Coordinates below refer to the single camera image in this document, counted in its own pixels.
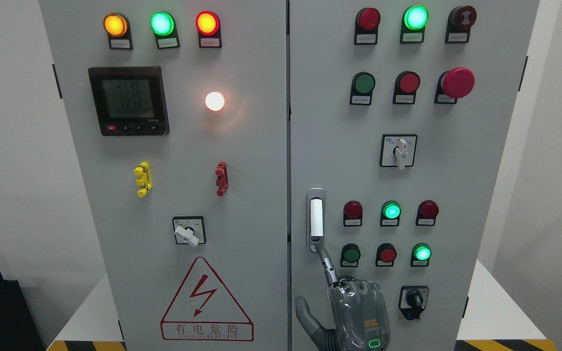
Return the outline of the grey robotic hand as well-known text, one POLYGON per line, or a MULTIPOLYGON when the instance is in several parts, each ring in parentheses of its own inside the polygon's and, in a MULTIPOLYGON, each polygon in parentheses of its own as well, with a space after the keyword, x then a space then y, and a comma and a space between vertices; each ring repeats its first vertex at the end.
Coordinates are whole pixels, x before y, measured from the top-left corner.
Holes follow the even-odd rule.
POLYGON ((379 284, 349 275, 338 277, 323 243, 315 244, 328 283, 335 328, 326 329, 310 312, 305 298, 295 298, 295 313, 320 351, 385 351, 390 342, 386 304, 379 284))

